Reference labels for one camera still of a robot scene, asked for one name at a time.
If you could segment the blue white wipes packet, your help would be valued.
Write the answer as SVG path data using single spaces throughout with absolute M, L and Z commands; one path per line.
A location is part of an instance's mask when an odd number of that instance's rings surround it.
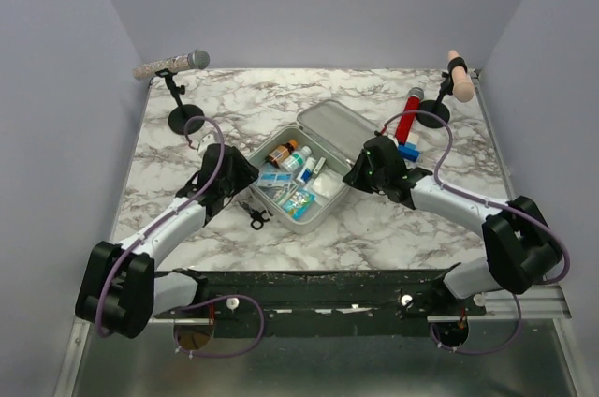
M 279 188 L 286 187 L 292 182 L 292 173 L 267 171 L 259 176 L 257 180 L 257 186 L 263 188 Z

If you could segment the amber medicine bottle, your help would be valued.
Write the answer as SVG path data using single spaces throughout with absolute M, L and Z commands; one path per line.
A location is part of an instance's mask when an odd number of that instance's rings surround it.
M 295 140 L 280 144 L 266 156 L 265 161 L 271 166 L 280 169 L 284 161 L 296 151 L 298 146 Z

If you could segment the white gauze pad pack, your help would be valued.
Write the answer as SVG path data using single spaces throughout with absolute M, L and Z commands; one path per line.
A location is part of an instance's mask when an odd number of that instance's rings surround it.
M 327 200 L 337 196 L 343 187 L 343 176 L 328 168 L 322 169 L 311 182 L 312 191 Z

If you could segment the green medicine box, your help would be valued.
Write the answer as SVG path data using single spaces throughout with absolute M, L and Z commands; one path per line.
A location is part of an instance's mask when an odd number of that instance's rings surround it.
M 316 177 L 319 172 L 322 170 L 322 168 L 324 167 L 325 163 L 326 163 L 326 158 L 325 157 L 321 157 L 318 162 L 316 163 L 316 165 L 314 166 L 313 169 L 313 176 Z

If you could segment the white green medicine bottle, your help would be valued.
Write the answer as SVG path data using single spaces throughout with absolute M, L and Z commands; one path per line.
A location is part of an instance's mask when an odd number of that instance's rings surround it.
M 289 155 L 281 164 L 281 169 L 285 172 L 294 172 L 303 167 L 306 159 L 311 155 L 312 149 L 309 146 L 302 146 Z

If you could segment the grey medicine kit case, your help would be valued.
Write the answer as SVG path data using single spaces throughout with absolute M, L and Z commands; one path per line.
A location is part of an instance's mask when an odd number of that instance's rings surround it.
M 253 195 L 289 230 L 314 231 L 349 191 L 343 176 L 375 129 L 334 100 L 302 111 L 250 154 L 259 170 Z

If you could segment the cotton swab bag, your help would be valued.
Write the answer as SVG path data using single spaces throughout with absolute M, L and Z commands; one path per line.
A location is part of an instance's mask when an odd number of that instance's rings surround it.
M 299 220 L 312 205 L 314 199 L 313 193 L 299 189 L 283 204 L 283 210 L 292 219 Z

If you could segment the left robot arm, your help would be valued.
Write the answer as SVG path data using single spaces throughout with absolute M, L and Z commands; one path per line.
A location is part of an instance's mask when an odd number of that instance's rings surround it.
M 233 146 L 211 144 L 201 168 L 146 228 L 117 243 L 96 244 L 88 258 L 75 315 L 95 323 L 102 336 L 137 337 L 155 308 L 154 280 L 162 261 L 232 199 L 253 184 L 257 167 Z

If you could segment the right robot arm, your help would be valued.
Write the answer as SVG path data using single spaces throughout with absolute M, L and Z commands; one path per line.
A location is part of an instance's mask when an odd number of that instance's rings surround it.
M 501 201 L 443 184 L 430 170 L 408 168 L 399 149 L 384 136 L 365 142 L 343 182 L 442 216 L 482 239 L 485 256 L 450 268 L 442 284 L 431 290 L 431 305 L 441 314 L 454 313 L 477 293 L 504 289 L 522 294 L 565 261 L 563 247 L 533 200 L 520 196 Z

